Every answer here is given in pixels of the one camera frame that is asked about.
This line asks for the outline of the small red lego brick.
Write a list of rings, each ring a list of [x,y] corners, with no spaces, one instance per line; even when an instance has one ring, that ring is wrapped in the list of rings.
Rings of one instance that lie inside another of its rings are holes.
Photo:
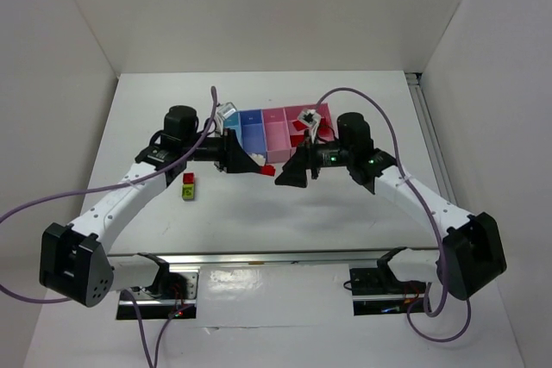
[[[195,175],[193,172],[187,172],[183,174],[183,184],[194,184]]]

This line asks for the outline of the red lego plate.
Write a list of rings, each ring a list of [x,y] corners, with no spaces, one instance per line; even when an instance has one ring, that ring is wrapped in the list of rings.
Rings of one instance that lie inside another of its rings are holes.
[[[289,127],[291,134],[301,134],[307,128],[308,126],[302,123],[300,120],[292,121]]]

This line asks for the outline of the lime green lego brick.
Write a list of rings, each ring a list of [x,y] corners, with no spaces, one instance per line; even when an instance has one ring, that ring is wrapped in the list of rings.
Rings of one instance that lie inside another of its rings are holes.
[[[195,184],[182,184],[181,197],[184,201],[195,199]]]

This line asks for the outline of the green white lego piece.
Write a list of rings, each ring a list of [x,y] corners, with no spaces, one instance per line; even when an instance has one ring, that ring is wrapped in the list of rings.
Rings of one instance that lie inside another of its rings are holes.
[[[266,164],[266,158],[262,154],[250,153],[249,157],[259,166],[264,166]]]

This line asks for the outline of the red flower lego piece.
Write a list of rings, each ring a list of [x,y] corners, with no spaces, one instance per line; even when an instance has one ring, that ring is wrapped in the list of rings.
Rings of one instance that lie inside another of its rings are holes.
[[[306,137],[305,135],[299,135],[299,134],[291,135],[291,136],[290,136],[291,147],[292,147],[292,148],[297,148],[297,147],[300,146],[306,139],[307,139],[307,137]]]

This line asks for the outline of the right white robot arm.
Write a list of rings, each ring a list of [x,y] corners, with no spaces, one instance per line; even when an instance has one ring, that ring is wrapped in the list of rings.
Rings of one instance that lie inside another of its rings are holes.
[[[344,167],[355,183],[386,199],[436,237],[435,251],[398,247],[382,256],[378,267],[387,278],[439,283],[452,297],[465,301],[505,272],[495,219],[455,206],[416,180],[396,157],[375,147],[361,114],[340,115],[333,141],[318,138],[323,118],[314,109],[302,110],[293,124],[303,129],[304,139],[284,164],[277,185],[304,188],[323,168]]]

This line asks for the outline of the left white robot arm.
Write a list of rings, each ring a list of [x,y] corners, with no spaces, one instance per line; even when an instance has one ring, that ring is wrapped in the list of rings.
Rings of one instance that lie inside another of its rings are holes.
[[[234,130],[210,137],[198,132],[195,109],[177,105],[165,115],[163,128],[135,158],[123,180],[93,207],[62,226],[51,224],[41,240],[41,285],[90,308],[113,290],[145,289],[163,295],[177,279],[170,265],[151,253],[109,259],[121,232],[149,202],[182,174],[187,161],[207,161],[228,174],[275,170],[262,157],[247,154]]]

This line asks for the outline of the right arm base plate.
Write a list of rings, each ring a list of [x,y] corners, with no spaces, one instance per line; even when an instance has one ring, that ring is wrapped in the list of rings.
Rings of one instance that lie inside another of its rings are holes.
[[[354,316],[423,313],[427,284],[399,282],[378,268],[351,268],[343,288],[352,295]]]

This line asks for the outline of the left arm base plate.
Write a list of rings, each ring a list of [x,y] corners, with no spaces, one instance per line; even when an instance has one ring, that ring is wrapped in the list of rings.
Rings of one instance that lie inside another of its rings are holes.
[[[134,287],[128,294],[119,296],[116,319],[136,320],[137,315],[130,297],[133,297],[145,321],[165,320],[175,314],[177,320],[192,320],[197,317],[199,269],[182,268],[174,271],[163,293],[153,294],[146,288]]]

